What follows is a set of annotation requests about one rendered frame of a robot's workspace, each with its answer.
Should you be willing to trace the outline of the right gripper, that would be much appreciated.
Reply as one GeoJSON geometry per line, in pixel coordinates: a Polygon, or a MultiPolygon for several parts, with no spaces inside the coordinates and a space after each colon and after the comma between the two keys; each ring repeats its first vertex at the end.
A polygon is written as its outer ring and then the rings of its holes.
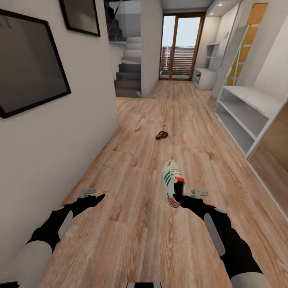
{"type": "Polygon", "coordinates": [[[192,198],[190,196],[179,196],[177,194],[174,193],[174,198],[176,199],[176,201],[178,203],[180,203],[180,206],[182,208],[189,208],[190,210],[192,210],[195,214],[196,214],[196,208],[198,205],[203,204],[203,200],[202,199],[195,199],[192,198]]]}

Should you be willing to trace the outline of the gym shoe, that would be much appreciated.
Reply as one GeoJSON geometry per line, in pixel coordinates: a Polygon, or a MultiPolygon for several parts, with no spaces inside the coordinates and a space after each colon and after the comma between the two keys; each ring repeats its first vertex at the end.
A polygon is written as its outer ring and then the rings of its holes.
{"type": "Polygon", "coordinates": [[[162,178],[168,204],[173,208],[178,208],[180,203],[176,201],[173,195],[174,193],[179,196],[186,195],[186,180],[182,177],[174,160],[166,161],[162,169],[162,178]]]}

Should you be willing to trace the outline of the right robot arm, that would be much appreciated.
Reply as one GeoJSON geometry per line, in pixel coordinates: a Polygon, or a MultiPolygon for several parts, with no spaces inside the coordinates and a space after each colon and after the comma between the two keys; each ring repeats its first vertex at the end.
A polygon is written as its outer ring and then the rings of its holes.
{"type": "Polygon", "coordinates": [[[208,196],[207,190],[194,188],[191,192],[191,196],[179,196],[175,193],[173,196],[182,208],[189,208],[206,224],[232,287],[272,288],[252,257],[248,244],[231,227],[227,213],[203,202],[200,196],[208,196]]]}

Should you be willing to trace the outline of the sandal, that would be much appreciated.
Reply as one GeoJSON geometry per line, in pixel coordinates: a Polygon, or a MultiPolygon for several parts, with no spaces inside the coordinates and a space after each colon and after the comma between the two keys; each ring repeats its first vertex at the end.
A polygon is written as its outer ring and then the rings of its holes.
{"type": "Polygon", "coordinates": [[[156,135],[156,139],[159,140],[160,138],[167,138],[168,132],[160,132],[158,135],[156,135]]]}

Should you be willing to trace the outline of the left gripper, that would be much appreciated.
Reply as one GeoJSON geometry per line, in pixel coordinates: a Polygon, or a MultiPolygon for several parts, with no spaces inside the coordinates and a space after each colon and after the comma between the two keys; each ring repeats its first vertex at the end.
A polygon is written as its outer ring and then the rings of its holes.
{"type": "Polygon", "coordinates": [[[77,202],[81,205],[82,212],[85,211],[89,207],[95,207],[98,202],[101,202],[101,200],[105,197],[105,194],[102,194],[101,196],[88,196],[85,198],[78,198],[77,202]]]}

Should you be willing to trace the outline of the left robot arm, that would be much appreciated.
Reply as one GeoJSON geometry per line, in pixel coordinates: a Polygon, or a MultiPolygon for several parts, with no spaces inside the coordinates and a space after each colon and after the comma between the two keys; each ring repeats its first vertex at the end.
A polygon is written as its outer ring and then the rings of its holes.
{"type": "Polygon", "coordinates": [[[28,243],[0,270],[0,288],[37,288],[56,244],[72,219],[87,208],[95,207],[105,197],[105,194],[89,195],[96,192],[96,188],[81,189],[75,203],[55,208],[41,228],[34,231],[28,243]]]}

